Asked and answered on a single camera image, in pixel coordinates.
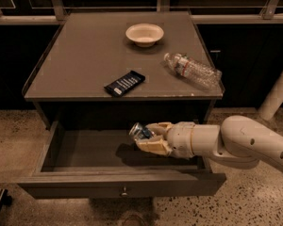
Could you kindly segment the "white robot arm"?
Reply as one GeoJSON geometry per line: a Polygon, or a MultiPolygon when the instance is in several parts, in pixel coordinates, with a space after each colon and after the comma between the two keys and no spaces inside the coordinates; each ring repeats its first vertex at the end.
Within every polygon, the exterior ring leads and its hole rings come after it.
{"type": "Polygon", "coordinates": [[[244,170],[263,161],[283,173],[283,137],[244,116],[230,116],[220,125],[192,121],[145,126],[136,123],[130,136],[148,153],[185,159],[203,156],[244,170]]]}

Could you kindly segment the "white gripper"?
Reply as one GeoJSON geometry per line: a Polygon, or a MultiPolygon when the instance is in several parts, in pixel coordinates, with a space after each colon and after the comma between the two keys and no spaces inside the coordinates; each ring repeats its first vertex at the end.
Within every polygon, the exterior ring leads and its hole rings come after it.
{"type": "Polygon", "coordinates": [[[191,148],[194,126],[194,122],[186,121],[177,124],[171,122],[150,123],[146,127],[156,136],[139,139],[136,144],[144,152],[163,156],[170,155],[175,158],[192,158],[194,157],[191,148]]]}

